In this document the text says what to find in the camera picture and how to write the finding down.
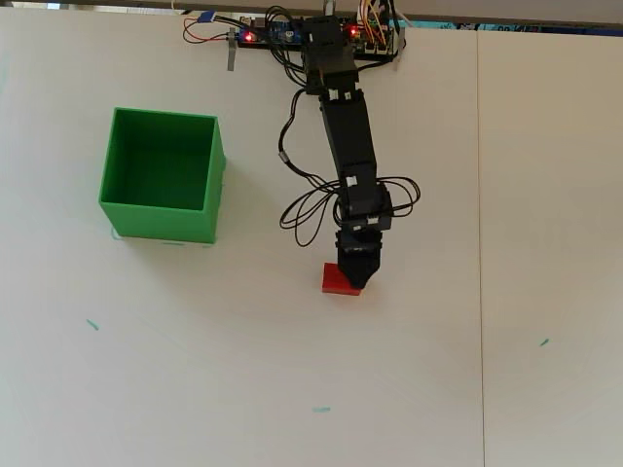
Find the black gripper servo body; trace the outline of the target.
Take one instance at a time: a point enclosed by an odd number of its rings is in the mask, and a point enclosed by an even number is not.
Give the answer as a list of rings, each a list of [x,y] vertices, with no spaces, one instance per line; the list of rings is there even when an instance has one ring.
[[[360,233],[388,231],[392,224],[392,202],[388,189],[381,183],[365,189],[362,195],[354,187],[339,195],[340,227]]]

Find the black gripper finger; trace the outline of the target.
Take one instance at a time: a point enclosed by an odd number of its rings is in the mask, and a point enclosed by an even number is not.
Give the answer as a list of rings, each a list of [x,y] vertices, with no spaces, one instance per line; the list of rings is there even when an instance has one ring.
[[[359,236],[362,251],[360,252],[360,273],[357,287],[366,287],[369,279],[378,271],[381,265],[382,233],[369,231]]]
[[[348,280],[349,285],[354,289],[359,288],[355,267],[356,247],[356,240],[351,233],[343,229],[336,232],[338,269]]]

